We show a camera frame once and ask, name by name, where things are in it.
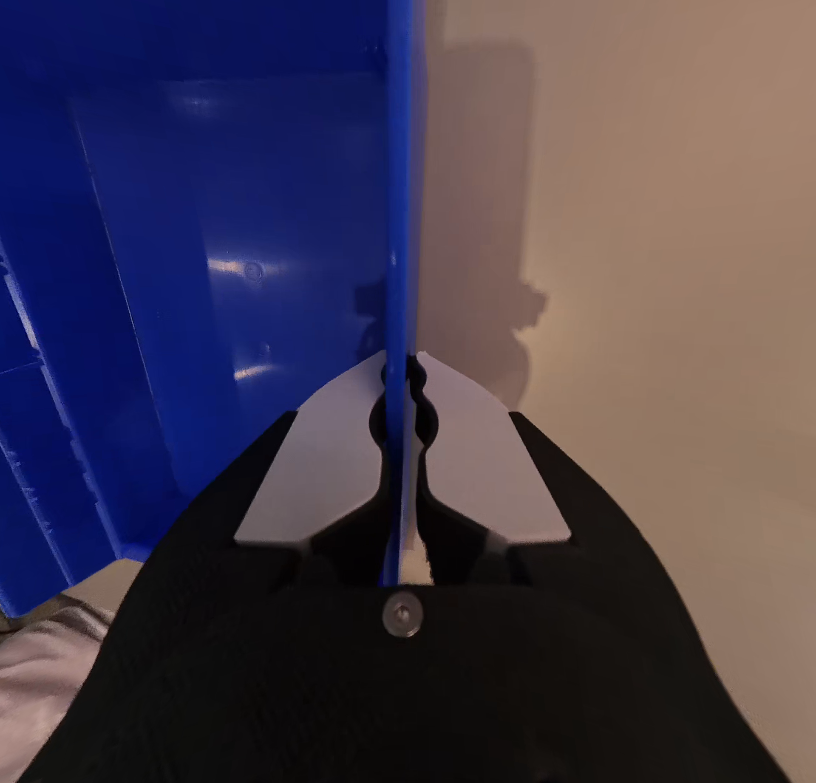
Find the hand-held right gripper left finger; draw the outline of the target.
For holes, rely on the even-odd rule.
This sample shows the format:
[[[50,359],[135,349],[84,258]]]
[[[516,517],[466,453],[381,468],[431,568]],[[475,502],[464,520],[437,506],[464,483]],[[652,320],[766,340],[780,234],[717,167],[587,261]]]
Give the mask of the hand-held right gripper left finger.
[[[312,548],[358,512],[383,513],[389,531],[389,467],[374,416],[384,397],[385,351],[352,366],[296,411],[235,533],[240,546]]]

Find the blue plastic bin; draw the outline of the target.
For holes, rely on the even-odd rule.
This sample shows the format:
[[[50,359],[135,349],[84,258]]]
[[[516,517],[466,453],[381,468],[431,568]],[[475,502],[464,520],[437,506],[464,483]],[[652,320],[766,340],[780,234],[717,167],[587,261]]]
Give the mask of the blue plastic bin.
[[[2,612],[410,342],[424,0],[1,0]]]

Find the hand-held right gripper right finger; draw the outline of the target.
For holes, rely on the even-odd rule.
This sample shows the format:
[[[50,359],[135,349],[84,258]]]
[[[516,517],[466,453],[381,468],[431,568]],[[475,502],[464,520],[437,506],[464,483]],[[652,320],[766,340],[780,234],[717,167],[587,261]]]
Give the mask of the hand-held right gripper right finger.
[[[571,532],[511,413],[475,381],[421,351],[415,405],[416,529],[431,567],[562,545]]]

